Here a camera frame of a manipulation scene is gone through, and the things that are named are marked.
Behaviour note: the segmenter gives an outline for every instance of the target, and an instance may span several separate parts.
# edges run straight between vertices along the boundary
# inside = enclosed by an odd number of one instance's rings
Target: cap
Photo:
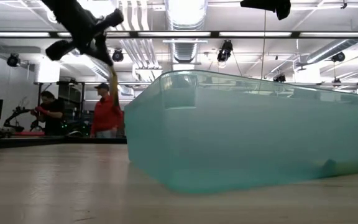
[[[110,90],[109,85],[107,85],[105,83],[100,83],[98,86],[95,87],[95,89],[101,89],[101,88],[103,88],[107,91]]]

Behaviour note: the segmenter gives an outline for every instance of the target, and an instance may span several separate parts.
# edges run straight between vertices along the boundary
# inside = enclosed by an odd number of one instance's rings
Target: wooden table
[[[355,224],[358,175],[215,195],[170,192],[126,145],[0,150],[0,224]]]

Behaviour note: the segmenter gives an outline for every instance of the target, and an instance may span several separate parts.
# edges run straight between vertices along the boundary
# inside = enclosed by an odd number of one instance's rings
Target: man
[[[122,111],[119,107],[116,75],[110,78],[110,86],[111,88],[106,83],[101,83],[95,87],[101,99],[94,107],[91,138],[117,138],[117,130],[122,123]]]
[[[42,104],[36,107],[36,111],[40,113],[37,117],[42,123],[45,122],[46,136],[61,136],[64,135],[62,128],[63,113],[65,105],[62,100],[57,100],[55,96],[49,91],[41,93]]]

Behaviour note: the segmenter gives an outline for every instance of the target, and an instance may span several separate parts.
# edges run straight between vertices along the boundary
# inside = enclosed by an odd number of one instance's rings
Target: translucent plastic tub
[[[358,173],[358,95],[205,71],[126,106],[129,159],[189,193]]]

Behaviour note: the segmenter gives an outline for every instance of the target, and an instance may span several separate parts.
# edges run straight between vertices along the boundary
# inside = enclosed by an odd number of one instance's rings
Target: black shirt
[[[41,107],[49,112],[61,112],[64,114],[65,104],[62,100],[55,100],[50,104],[41,104]],[[45,135],[47,136],[60,136],[63,135],[62,118],[53,118],[44,115],[45,120]]]

